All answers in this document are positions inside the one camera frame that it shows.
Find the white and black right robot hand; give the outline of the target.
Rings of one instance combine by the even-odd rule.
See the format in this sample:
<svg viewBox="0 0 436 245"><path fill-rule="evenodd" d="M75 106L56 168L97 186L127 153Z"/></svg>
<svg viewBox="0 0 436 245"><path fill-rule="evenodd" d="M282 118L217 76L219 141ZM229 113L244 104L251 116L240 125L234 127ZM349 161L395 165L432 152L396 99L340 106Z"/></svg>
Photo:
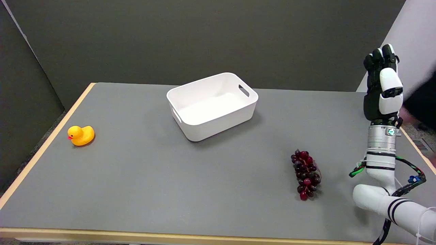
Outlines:
<svg viewBox="0 0 436 245"><path fill-rule="evenodd" d="M363 110L372 125L396 128L402 125L399 111L403 104L403 84L398 75L398 63L399 57L391 44L375 49L364 59L368 76Z"/></svg>

